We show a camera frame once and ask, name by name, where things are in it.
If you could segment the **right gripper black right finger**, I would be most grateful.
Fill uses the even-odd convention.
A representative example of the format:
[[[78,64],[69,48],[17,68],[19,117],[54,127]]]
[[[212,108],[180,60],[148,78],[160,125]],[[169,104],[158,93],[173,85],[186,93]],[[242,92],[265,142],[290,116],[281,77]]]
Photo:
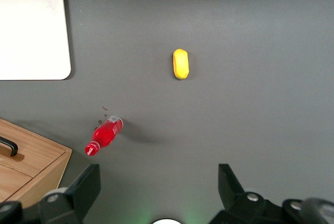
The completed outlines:
[[[218,191],[224,209],[210,223],[284,223],[281,207],[245,191],[228,164],[219,165]]]

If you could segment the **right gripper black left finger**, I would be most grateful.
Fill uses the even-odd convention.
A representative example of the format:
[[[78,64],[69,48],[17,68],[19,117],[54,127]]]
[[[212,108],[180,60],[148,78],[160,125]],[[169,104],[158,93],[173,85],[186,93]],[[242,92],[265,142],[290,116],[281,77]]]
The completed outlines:
[[[41,223],[83,223],[100,191],[100,166],[90,164],[69,187],[50,191],[38,203]]]

